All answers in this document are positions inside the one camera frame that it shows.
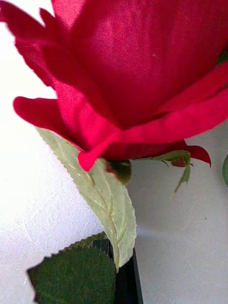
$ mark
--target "rose petal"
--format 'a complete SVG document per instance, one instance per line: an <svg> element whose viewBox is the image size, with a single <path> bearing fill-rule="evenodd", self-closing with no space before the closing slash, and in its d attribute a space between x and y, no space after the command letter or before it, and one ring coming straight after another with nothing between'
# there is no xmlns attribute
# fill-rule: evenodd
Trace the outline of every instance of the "rose petal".
<svg viewBox="0 0 228 304"><path fill-rule="evenodd" d="M0 0L0 21L6 22L11 33L23 40L46 39L45 28L17 6Z"/></svg>
<svg viewBox="0 0 228 304"><path fill-rule="evenodd" d="M48 37L46 29L11 3L0 1L0 13L0 20L7 23L9 30L15 36L16 48L24 57L26 64L45 85L53 87L51 75L47 71L40 50L40 43L46 43L47 40L51 39Z"/></svg>
<svg viewBox="0 0 228 304"><path fill-rule="evenodd" d="M23 56L26 64L34 71L34 73L36 73L43 83L54 89L52 76L46 67L39 48L35 45L26 44L21 40L16 40L15 46L18 52Z"/></svg>
<svg viewBox="0 0 228 304"><path fill-rule="evenodd" d="M60 46L43 46L43 55L52 75L60 82L80 91L100 115L114 122L107 105L102 100L94 81L86 74L80 63Z"/></svg>
<svg viewBox="0 0 228 304"><path fill-rule="evenodd" d="M123 131L125 143L175 142L209 130L228 117L228 89L150 123Z"/></svg>
<svg viewBox="0 0 228 304"><path fill-rule="evenodd" d="M179 141L172 143L169 147L162 151L162 154L169 153L175 150L186 150L190 152L191 158L195 158L197 160L207 162L211 166L211 159L208 152L199 146L188 146L185 141Z"/></svg>
<svg viewBox="0 0 228 304"><path fill-rule="evenodd" d="M29 99L19 96L15 98L13 106L15 112L27 122L54 131L78 147L63 122L56 99Z"/></svg>
<svg viewBox="0 0 228 304"><path fill-rule="evenodd" d="M129 128L151 121L215 66L228 39L227 15L227 0L87 0L72 48Z"/></svg>
<svg viewBox="0 0 228 304"><path fill-rule="evenodd" d="M211 129L227 117L228 89L224 89L218 95L206 101L191 104L151 123L111 134L91 151L80 153L80 163L82 166L85 164L85 170L89 170L95 160L113 143L155 144L176 142ZM197 152L196 149L192 148L194 156L209 162L208 157L202 151Z"/></svg>
<svg viewBox="0 0 228 304"><path fill-rule="evenodd" d="M185 91L164 103L154 114L172 112L183 106L197 103L209 98L219 91L228 82L228 62L215 67L198 82L188 87Z"/></svg>

